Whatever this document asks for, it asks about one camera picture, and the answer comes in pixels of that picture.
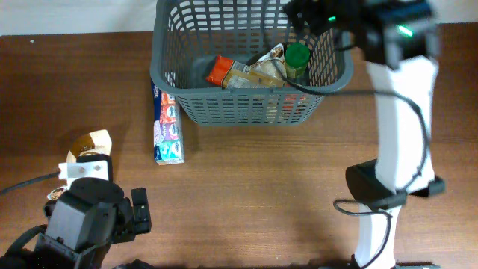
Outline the green lid spice jar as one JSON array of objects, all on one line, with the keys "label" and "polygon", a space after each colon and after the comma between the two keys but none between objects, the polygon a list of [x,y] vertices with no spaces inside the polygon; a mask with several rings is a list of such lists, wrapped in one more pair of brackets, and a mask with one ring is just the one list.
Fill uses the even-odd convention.
[{"label": "green lid spice jar", "polygon": [[301,43],[291,43],[285,50],[285,69],[289,79],[299,78],[305,73],[311,53],[309,48]]}]

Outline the brown white snack bag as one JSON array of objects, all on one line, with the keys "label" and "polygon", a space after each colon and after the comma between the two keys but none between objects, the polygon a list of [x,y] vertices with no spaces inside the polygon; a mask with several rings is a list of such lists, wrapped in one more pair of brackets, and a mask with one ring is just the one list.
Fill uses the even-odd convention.
[{"label": "brown white snack bag", "polygon": [[[90,132],[78,138],[68,151],[66,162],[76,162],[76,159],[84,155],[109,155],[111,156],[112,140],[106,129]],[[68,191],[67,184],[51,191],[47,198],[57,200],[61,194]]]}]

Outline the red spaghetti packet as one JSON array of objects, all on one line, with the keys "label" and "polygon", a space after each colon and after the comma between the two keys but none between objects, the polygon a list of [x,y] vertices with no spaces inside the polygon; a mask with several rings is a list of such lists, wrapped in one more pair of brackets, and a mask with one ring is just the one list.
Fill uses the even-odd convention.
[{"label": "red spaghetti packet", "polygon": [[283,80],[255,71],[253,64],[243,64],[218,55],[205,80],[223,89],[280,87],[285,84]]}]

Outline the grey plastic shopping basket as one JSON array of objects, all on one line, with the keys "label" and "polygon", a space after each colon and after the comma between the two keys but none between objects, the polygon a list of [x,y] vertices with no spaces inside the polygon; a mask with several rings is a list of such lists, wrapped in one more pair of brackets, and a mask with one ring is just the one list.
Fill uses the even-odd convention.
[{"label": "grey plastic shopping basket", "polygon": [[[322,92],[345,87],[353,74],[348,41],[335,29],[320,36],[295,34],[284,1],[158,1],[150,76],[173,95],[189,118],[204,126],[292,125],[307,120]],[[216,56],[245,64],[272,46],[299,42],[311,51],[305,74],[292,87],[224,89],[207,82]]]}]

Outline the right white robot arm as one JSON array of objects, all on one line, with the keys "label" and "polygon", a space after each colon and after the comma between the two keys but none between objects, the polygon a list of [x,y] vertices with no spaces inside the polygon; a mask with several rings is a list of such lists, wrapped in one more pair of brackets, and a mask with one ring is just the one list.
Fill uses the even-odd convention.
[{"label": "right white robot arm", "polygon": [[379,151],[346,170],[350,201],[359,206],[350,267],[395,268],[394,237],[406,200],[444,191],[429,149],[439,54],[432,8],[427,1],[290,1],[283,11],[295,31],[348,32],[363,53]]}]

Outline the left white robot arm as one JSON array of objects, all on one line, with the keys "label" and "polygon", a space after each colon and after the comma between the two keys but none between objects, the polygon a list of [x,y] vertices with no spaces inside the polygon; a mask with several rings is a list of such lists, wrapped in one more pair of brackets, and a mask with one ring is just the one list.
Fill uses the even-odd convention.
[{"label": "left white robot arm", "polygon": [[1,257],[2,268],[100,268],[113,244],[151,232],[145,188],[81,178],[45,207],[48,223],[21,234]]}]

